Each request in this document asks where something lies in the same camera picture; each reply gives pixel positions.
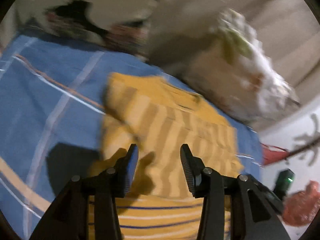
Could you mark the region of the yellow striped knit sweater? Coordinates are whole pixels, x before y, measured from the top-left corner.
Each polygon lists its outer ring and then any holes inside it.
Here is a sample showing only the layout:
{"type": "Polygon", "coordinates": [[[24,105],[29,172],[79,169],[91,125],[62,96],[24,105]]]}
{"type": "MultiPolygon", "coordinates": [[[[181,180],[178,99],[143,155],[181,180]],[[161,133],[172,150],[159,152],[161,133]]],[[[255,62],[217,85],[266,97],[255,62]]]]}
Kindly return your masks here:
{"type": "Polygon", "coordinates": [[[187,144],[194,156],[228,177],[237,177],[236,132],[202,96],[160,76],[112,73],[105,95],[96,176],[115,165],[131,144],[139,148],[129,193],[116,201],[125,239],[195,239],[202,200],[188,190],[180,160],[187,144]]]}

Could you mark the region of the red box beside bed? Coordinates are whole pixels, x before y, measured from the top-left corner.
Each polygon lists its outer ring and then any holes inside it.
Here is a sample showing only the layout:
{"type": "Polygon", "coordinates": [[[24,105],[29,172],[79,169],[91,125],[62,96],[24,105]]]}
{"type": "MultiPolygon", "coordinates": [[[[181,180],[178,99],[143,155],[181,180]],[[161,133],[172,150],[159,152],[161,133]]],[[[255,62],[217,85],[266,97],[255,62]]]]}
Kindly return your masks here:
{"type": "Polygon", "coordinates": [[[265,145],[262,143],[261,146],[263,150],[264,166],[282,161],[290,155],[290,152],[287,149],[278,146],[265,145]]]}

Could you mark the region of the red plastic bag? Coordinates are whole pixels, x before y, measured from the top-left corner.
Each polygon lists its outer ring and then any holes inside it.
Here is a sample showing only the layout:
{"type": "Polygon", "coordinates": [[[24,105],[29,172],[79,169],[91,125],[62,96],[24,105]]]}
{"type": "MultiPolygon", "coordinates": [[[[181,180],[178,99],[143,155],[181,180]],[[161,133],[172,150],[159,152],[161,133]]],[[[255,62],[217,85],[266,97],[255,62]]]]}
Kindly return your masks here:
{"type": "Polygon", "coordinates": [[[310,224],[319,211],[319,182],[309,181],[305,190],[287,197],[282,219],[285,224],[300,227],[310,224]]]}

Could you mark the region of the dark coat rack stand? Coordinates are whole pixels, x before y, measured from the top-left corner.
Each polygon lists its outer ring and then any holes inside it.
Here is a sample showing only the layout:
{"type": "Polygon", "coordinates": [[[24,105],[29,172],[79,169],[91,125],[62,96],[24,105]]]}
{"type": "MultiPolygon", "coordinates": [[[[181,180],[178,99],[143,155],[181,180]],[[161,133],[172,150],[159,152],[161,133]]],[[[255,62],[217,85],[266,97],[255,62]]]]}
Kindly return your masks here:
{"type": "Polygon", "coordinates": [[[287,165],[289,165],[289,159],[295,155],[299,155],[299,160],[304,160],[308,151],[313,153],[308,166],[311,167],[315,164],[319,155],[319,118],[316,113],[312,113],[310,119],[313,123],[313,132],[311,134],[303,133],[294,137],[295,142],[300,141],[302,144],[295,145],[294,149],[289,152],[288,157],[285,158],[287,165]]]}

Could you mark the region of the white pillow with leaf print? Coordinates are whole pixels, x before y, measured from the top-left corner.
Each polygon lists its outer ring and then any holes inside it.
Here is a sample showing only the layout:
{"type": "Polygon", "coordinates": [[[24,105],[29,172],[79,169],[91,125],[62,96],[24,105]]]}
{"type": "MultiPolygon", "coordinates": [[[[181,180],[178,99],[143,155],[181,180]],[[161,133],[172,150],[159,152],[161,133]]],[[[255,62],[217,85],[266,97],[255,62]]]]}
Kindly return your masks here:
{"type": "Polygon", "coordinates": [[[255,29],[230,8],[202,37],[173,35],[150,52],[149,60],[242,122],[280,120],[300,107],[255,29]]]}

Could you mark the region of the blue plaid bed sheet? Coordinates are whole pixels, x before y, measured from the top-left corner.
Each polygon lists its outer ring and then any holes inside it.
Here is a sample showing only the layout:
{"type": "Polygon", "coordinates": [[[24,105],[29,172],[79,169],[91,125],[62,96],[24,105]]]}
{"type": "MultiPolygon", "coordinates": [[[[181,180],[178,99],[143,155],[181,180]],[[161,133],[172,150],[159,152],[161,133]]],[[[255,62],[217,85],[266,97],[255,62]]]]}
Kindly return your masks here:
{"type": "MultiPolygon", "coordinates": [[[[30,239],[73,176],[95,177],[88,172],[100,160],[112,73],[160,76],[196,93],[129,54],[43,33],[17,36],[1,56],[1,215],[18,239],[30,239]]],[[[257,134],[204,100],[235,129],[240,174],[259,178],[262,153],[257,134]]],[[[95,239],[93,202],[91,196],[88,239],[95,239]]]]}

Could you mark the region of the white pillow with tree print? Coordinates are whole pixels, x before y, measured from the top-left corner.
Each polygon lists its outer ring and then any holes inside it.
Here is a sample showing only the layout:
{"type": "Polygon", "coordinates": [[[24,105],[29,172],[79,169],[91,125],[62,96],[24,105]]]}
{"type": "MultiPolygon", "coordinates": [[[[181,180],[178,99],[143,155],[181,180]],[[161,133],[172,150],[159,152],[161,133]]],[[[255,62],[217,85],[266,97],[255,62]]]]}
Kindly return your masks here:
{"type": "Polygon", "coordinates": [[[115,21],[102,28],[89,18],[92,5],[86,0],[69,0],[51,6],[43,1],[22,0],[17,5],[17,18],[21,25],[57,37],[95,43],[145,60],[151,11],[141,10],[131,19],[115,21]]]}

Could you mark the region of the beige padded headboard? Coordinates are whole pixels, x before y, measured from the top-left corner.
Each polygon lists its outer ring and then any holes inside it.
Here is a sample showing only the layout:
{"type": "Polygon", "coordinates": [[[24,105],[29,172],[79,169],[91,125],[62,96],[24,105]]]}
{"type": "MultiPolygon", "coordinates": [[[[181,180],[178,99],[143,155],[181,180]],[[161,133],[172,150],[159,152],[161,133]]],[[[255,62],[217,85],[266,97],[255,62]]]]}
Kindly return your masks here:
{"type": "MultiPolygon", "coordinates": [[[[69,0],[43,1],[57,5],[69,0]]],[[[300,112],[319,94],[319,84],[305,84],[319,76],[319,22],[304,0],[86,0],[93,5],[89,18],[104,28],[115,21],[131,19],[141,10],[150,10],[151,28],[146,45],[149,54],[173,35],[200,38],[210,30],[225,9],[242,14],[255,29],[274,70],[295,90],[300,107],[280,120],[246,122],[266,130],[300,112]]]]}

